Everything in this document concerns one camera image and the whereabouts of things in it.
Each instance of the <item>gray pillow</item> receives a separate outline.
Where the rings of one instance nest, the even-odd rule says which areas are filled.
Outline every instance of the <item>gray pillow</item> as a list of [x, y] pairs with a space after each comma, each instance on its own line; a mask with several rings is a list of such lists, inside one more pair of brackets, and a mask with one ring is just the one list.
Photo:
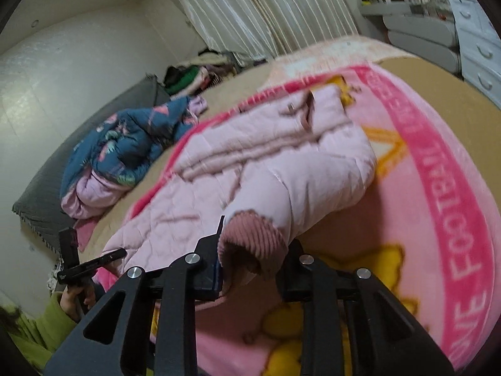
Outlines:
[[92, 128], [113, 113], [123, 109], [158, 106], [167, 101], [169, 95], [157, 82], [156, 76], [147, 75], [137, 85], [104, 105], [54, 151], [14, 203], [12, 211], [42, 238], [47, 247], [59, 254], [58, 232], [75, 223], [73, 218], [62, 211], [59, 203], [61, 179], [73, 148]]

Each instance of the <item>striped curtain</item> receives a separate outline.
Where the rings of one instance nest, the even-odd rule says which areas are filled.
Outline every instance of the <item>striped curtain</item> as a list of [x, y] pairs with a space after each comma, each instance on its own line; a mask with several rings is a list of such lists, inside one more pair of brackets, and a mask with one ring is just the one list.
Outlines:
[[357, 34], [344, 0], [180, 0], [211, 49], [239, 62], [272, 58]]

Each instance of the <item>silver bolt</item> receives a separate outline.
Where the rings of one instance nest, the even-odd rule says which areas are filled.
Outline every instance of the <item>silver bolt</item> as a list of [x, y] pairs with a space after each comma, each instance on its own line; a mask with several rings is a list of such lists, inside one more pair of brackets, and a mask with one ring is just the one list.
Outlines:
[[364, 280], [367, 280], [368, 278], [371, 277], [371, 275], [372, 275], [371, 271], [369, 269], [364, 268], [364, 267], [357, 270], [358, 278], [362, 278]]
[[299, 261], [301, 262], [301, 264], [309, 266], [315, 261], [315, 259], [310, 255], [302, 255], [301, 257], [299, 257]]
[[188, 264], [195, 264], [200, 261], [200, 256], [197, 253], [190, 253], [184, 258], [184, 261]]
[[127, 276], [130, 278], [138, 278], [143, 273], [141, 267], [131, 267], [127, 270]]

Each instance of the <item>white dresser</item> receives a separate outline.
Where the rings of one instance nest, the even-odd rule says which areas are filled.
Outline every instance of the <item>white dresser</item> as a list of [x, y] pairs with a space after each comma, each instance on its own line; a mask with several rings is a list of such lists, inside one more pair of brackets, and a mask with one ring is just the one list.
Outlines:
[[462, 74], [501, 109], [501, 40], [477, 0], [449, 0]]

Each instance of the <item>hand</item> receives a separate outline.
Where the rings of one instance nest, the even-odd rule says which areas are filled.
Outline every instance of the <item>hand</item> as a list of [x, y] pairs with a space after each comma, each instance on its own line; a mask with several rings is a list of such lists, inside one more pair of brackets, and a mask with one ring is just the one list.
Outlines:
[[61, 302], [59, 303], [64, 313], [75, 322], [80, 320], [80, 316], [77, 312], [76, 299], [82, 291], [85, 291], [84, 304], [87, 305], [89, 309], [92, 308], [96, 304], [96, 295], [94, 294], [94, 287], [92, 287], [92, 285], [82, 287], [67, 286], [63, 291]]

